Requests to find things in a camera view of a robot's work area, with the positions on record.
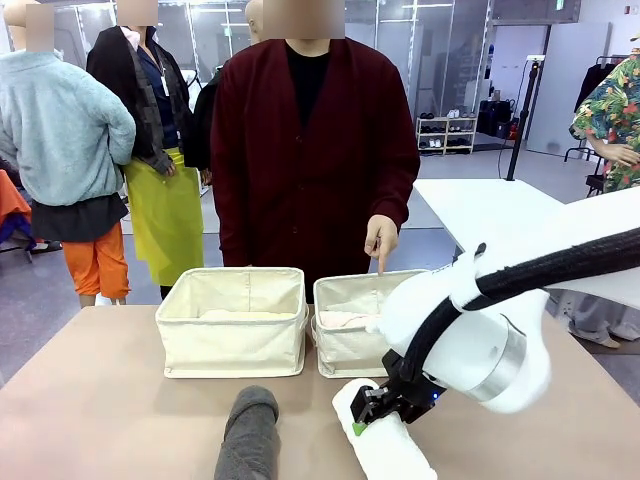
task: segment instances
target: light blue fleece jacket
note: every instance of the light blue fleece jacket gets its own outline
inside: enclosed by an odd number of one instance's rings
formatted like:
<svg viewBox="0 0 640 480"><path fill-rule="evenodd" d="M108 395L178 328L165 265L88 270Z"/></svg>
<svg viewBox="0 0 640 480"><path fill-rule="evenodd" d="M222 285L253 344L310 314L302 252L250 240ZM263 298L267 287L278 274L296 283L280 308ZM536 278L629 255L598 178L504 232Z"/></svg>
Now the light blue fleece jacket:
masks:
<svg viewBox="0 0 640 480"><path fill-rule="evenodd" d="M117 192L117 165L131 161L135 134L120 99L57 52L0 55L0 157L19 168L37 202Z"/></svg>

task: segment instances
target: canvas basket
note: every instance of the canvas basket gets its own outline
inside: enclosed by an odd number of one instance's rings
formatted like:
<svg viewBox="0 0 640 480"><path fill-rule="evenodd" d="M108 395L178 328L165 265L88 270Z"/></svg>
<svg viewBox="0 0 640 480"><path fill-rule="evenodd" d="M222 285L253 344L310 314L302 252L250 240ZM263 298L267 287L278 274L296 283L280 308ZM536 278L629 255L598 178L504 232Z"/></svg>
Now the canvas basket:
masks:
<svg viewBox="0 0 640 480"><path fill-rule="evenodd" d="M398 285L423 272L425 270L411 270L318 280L314 285L312 329L320 374L327 378L386 377L382 357L389 346L382 335L368 333L365 327L323 326L322 313L380 314L384 301Z"/></svg>
<svg viewBox="0 0 640 480"><path fill-rule="evenodd" d="M288 314L202 319L211 310ZM168 378L298 375L304 366L304 274L293 268L198 268L156 312Z"/></svg>

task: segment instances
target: orange pants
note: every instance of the orange pants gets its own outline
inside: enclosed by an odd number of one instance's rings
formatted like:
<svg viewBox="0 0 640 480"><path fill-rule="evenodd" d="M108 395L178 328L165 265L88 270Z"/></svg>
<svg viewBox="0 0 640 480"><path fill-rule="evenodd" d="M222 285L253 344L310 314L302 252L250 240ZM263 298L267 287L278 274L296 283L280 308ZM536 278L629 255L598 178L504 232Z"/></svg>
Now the orange pants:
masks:
<svg viewBox="0 0 640 480"><path fill-rule="evenodd" d="M79 295L102 293L111 299L127 296L129 266L124 259L120 222L95 242L64 242L62 248Z"/></svg>

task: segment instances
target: pole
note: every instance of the pole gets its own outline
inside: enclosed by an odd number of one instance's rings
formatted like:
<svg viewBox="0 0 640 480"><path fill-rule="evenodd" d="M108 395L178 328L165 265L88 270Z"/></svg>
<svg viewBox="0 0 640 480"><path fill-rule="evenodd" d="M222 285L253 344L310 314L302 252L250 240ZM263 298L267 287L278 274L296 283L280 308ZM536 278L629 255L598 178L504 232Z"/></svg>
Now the pole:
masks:
<svg viewBox="0 0 640 480"><path fill-rule="evenodd" d="M522 105L522 112L520 112L520 123L518 124L518 133L516 136L516 143L513 146L513 152L511 153L511 163L509 163L509 172L507 173L506 180L512 182L513 176L516 173L516 163L518 163L518 155L520 154L520 146L522 145L522 138L524 137L524 129L527 124L527 118L529 118L529 104L531 103L531 97L533 96L533 87L536 85L536 77L540 70L540 64L533 62L531 66L531 72L529 73L529 85L527 86L527 94L524 97L524 104Z"/></svg>

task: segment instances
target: white robotic arm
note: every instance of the white robotic arm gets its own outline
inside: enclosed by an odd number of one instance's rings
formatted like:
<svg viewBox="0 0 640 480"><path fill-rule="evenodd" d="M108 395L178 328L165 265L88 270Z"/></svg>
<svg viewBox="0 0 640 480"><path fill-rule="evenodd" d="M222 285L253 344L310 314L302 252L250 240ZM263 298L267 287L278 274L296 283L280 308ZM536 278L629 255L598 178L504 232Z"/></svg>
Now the white robotic arm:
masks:
<svg viewBox="0 0 640 480"><path fill-rule="evenodd" d="M356 423L391 412L412 423L446 389L499 413L546 391L551 363L542 338L543 287L598 295L640 308L640 188L558 209L518 235L486 239L451 266L402 283L374 327L391 347L389 382L361 389Z"/></svg>

